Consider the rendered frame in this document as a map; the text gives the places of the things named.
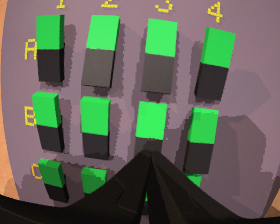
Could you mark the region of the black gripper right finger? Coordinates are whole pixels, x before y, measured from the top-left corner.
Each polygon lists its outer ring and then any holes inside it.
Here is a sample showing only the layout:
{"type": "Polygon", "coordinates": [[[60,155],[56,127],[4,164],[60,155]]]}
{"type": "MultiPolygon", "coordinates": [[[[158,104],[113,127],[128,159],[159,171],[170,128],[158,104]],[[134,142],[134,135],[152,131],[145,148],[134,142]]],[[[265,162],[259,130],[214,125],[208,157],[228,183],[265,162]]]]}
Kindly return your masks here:
{"type": "Polygon", "coordinates": [[[149,224],[280,224],[280,217],[237,216],[181,173],[160,152],[151,151],[147,201],[149,224]]]}

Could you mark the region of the grey switch panel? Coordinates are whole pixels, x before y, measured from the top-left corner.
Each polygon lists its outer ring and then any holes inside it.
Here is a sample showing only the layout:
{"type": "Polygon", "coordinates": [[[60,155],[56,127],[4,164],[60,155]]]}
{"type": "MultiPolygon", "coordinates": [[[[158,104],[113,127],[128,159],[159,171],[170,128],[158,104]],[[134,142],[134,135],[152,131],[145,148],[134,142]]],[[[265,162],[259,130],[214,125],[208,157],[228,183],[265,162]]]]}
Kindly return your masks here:
{"type": "Polygon", "coordinates": [[[7,0],[3,129],[19,200],[95,192],[143,149],[244,218],[280,189],[280,0],[7,0]]]}

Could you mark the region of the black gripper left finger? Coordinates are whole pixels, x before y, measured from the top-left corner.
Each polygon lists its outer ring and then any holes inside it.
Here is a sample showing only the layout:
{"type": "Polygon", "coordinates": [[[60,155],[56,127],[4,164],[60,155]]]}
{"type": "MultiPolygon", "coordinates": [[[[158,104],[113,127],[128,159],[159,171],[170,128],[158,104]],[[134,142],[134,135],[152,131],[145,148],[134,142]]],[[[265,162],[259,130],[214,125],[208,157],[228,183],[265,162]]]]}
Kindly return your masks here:
{"type": "Polygon", "coordinates": [[[111,180],[65,208],[0,194],[0,224],[140,224],[151,163],[151,151],[143,149],[111,180]]]}

